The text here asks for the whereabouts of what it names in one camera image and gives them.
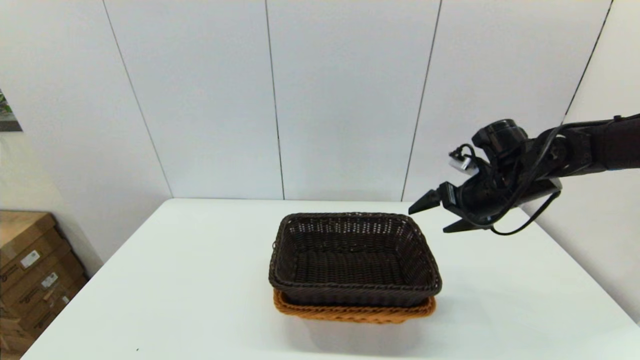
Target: white table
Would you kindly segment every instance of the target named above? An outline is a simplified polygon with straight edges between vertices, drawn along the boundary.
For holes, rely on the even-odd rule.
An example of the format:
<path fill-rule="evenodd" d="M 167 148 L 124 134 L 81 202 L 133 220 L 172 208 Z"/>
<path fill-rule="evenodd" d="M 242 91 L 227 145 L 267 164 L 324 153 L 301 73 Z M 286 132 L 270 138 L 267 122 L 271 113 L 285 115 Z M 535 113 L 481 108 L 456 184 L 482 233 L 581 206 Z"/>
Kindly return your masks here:
<path fill-rule="evenodd" d="M 368 325 L 276 311 L 267 274 L 285 215 L 409 205 L 169 200 L 23 359 L 640 359 L 640 327 L 537 225 L 443 234 L 456 220 L 443 209 L 413 217 L 443 277 L 433 316 Z M 525 219 L 513 210 L 499 228 Z"/>

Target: box label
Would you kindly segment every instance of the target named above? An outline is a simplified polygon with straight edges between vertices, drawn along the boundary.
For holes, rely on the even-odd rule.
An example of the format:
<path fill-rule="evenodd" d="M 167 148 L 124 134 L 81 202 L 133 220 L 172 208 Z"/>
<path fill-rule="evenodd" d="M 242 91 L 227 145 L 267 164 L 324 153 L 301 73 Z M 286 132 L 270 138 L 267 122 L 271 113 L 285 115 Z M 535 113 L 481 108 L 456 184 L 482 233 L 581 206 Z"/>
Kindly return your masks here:
<path fill-rule="evenodd" d="M 48 289 L 56 280 L 58 280 L 58 274 L 52 272 L 51 275 L 47 276 L 47 278 L 41 282 L 42 287 Z"/>
<path fill-rule="evenodd" d="M 38 261 L 38 259 L 40 259 L 40 254 L 37 250 L 34 250 L 30 252 L 29 255 L 20 260 L 20 264 L 22 264 L 23 268 L 28 268 L 29 266 L 33 265 L 33 263 Z"/>

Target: basket rim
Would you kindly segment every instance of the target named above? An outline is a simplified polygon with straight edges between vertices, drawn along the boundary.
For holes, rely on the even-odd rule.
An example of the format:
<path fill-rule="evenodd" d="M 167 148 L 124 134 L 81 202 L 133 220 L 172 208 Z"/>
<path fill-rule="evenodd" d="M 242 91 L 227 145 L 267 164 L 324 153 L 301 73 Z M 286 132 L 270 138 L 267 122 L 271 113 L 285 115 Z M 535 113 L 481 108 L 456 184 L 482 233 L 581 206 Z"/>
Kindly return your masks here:
<path fill-rule="evenodd" d="M 333 218 L 333 217 L 367 217 L 367 218 L 396 218 L 409 223 L 411 231 L 417 235 L 419 241 L 424 244 L 424 254 L 428 258 L 427 266 L 430 266 L 432 273 L 434 274 L 434 284 L 432 285 L 396 285 L 396 284 L 358 284 L 347 282 L 296 282 L 281 280 L 278 276 L 277 259 L 280 254 L 280 247 L 277 246 L 282 239 L 282 234 L 286 229 L 286 225 L 291 222 L 293 218 Z M 433 257 L 433 253 L 429 248 L 426 238 L 418 224 L 404 214 L 396 213 L 366 213 L 366 212 L 348 212 L 348 213 L 294 213 L 289 214 L 282 219 L 276 241 L 273 243 L 273 255 L 271 257 L 271 263 L 269 264 L 269 281 L 273 286 L 279 285 L 288 288 L 330 288 L 330 289 L 351 289 L 351 290 L 400 290 L 411 291 L 415 293 L 428 292 L 430 294 L 437 294 L 442 289 L 442 278 L 438 270 L 438 265 Z"/>

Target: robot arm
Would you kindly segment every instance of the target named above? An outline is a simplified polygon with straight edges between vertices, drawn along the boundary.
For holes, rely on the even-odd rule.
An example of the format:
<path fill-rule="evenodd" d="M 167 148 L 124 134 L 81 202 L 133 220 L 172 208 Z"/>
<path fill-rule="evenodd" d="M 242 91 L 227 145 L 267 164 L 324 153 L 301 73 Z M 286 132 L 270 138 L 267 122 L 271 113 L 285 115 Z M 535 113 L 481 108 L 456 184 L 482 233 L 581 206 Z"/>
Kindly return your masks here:
<path fill-rule="evenodd" d="M 559 177 L 640 168 L 640 114 L 612 120 L 563 124 L 530 139 L 511 119 L 496 121 L 472 138 L 488 162 L 463 144 L 449 156 L 473 176 L 459 187 L 442 183 L 409 208 L 409 214 L 440 205 L 461 217 L 445 233 L 491 229 L 516 233 L 559 196 Z M 470 154 L 462 154 L 468 148 Z M 509 209 L 539 197 L 549 199 L 521 228 L 500 233 L 493 224 Z"/>

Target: stacked baskets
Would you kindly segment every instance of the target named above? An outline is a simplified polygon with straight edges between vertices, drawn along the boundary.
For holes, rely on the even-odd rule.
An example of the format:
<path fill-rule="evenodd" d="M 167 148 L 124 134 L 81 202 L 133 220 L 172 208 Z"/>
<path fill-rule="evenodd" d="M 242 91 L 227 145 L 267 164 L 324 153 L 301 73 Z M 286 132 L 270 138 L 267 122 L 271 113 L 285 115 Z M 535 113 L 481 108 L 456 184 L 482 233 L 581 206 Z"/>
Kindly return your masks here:
<path fill-rule="evenodd" d="M 269 281 L 275 306 L 285 314 L 370 323 L 430 315 L 442 287 L 418 225 L 384 213 L 285 217 Z"/>

